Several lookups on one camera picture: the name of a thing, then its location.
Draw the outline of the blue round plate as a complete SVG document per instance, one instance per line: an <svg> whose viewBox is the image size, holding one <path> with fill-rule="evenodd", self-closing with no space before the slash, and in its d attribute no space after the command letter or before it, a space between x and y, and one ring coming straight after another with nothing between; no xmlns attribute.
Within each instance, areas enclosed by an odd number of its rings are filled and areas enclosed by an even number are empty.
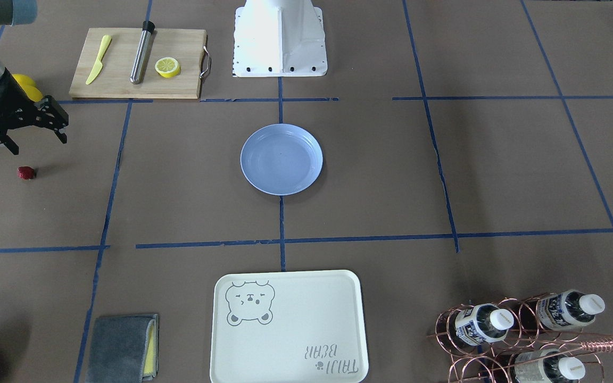
<svg viewBox="0 0 613 383"><path fill-rule="evenodd" d="M252 133L240 152L241 171L263 193L287 196L317 181L324 164L320 143L294 124L270 124Z"/></svg>

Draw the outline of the yellow lemon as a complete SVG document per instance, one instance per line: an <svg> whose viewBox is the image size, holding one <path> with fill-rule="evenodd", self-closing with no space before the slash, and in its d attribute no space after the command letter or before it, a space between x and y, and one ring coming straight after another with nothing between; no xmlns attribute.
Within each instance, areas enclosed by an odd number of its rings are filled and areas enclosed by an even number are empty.
<svg viewBox="0 0 613 383"><path fill-rule="evenodd" d="M24 94L32 101L39 102L44 98L41 90L37 88L37 84L31 77L22 73L13 73L12 77L15 82L24 91Z"/></svg>

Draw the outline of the yellow plastic knife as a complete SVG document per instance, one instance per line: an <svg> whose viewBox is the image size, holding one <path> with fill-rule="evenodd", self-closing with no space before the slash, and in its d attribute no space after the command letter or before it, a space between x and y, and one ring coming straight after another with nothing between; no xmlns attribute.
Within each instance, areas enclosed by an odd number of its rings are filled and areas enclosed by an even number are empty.
<svg viewBox="0 0 613 383"><path fill-rule="evenodd" d="M97 76L99 76L99 74L102 72L102 69L104 68L104 63L102 62L102 60L104 58L104 55L107 49L109 48L109 45L111 44L111 41L112 41L112 36L110 35L104 35L102 37L101 43L99 46L99 51L97 52L97 56L93 63L92 70L90 70L87 80L85 81L86 85L92 84L92 82L94 82Z"/></svg>

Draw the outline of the steel rod black tip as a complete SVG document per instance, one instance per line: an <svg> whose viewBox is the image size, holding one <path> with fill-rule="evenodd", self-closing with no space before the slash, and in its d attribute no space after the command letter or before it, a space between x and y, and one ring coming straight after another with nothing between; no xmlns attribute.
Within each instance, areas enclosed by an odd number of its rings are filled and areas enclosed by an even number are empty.
<svg viewBox="0 0 613 383"><path fill-rule="evenodd" d="M131 84L137 85L143 82L147 53L149 52L154 32L154 23L150 20L144 20L133 68L130 73L129 80Z"/></svg>

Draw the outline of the lemon half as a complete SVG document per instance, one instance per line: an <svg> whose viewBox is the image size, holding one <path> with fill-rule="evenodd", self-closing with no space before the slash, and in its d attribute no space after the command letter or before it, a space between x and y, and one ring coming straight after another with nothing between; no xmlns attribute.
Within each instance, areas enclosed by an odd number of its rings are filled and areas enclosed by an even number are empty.
<svg viewBox="0 0 613 383"><path fill-rule="evenodd" d="M156 61L155 72L162 78L173 78L181 73L181 66L173 57L163 57Z"/></svg>

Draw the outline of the grey folded cloth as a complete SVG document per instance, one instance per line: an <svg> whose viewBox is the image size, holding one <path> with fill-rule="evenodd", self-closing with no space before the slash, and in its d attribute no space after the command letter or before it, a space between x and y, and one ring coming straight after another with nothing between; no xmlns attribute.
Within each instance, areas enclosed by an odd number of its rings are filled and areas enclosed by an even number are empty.
<svg viewBox="0 0 613 383"><path fill-rule="evenodd" d="M160 316L142 313L95 320L86 382L146 382L158 375Z"/></svg>

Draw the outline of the cream bear tray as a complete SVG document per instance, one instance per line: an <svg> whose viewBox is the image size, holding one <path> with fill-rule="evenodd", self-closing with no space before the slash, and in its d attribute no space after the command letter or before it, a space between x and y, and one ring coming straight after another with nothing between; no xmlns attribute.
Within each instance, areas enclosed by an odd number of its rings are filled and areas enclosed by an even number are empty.
<svg viewBox="0 0 613 383"><path fill-rule="evenodd" d="M361 382L368 371L354 272L234 273L217 281L212 382Z"/></svg>

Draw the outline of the tea bottle white cap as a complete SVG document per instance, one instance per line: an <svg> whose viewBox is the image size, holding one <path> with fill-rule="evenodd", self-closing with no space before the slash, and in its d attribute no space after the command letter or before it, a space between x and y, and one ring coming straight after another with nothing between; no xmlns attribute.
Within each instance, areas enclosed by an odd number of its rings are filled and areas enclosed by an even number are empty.
<svg viewBox="0 0 613 383"><path fill-rule="evenodd" d="M458 347L477 347L503 341L515 324L511 311L487 303L459 311L448 329Z"/></svg>
<svg viewBox="0 0 613 383"><path fill-rule="evenodd" d="M605 301L598 294L569 289L538 300L535 315L545 329L565 331L593 324L595 317L605 309Z"/></svg>
<svg viewBox="0 0 613 383"><path fill-rule="evenodd" d="M548 348L516 354L509 368L513 382L579 382L586 376L586 366L573 356Z"/></svg>

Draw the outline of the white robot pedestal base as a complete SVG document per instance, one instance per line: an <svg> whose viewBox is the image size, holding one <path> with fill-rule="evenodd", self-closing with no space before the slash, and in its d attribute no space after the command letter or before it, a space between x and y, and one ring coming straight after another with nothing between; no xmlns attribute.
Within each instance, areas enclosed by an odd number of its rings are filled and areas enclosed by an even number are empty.
<svg viewBox="0 0 613 383"><path fill-rule="evenodd" d="M323 12L312 1L246 1L236 8L234 21L234 77L328 72Z"/></svg>

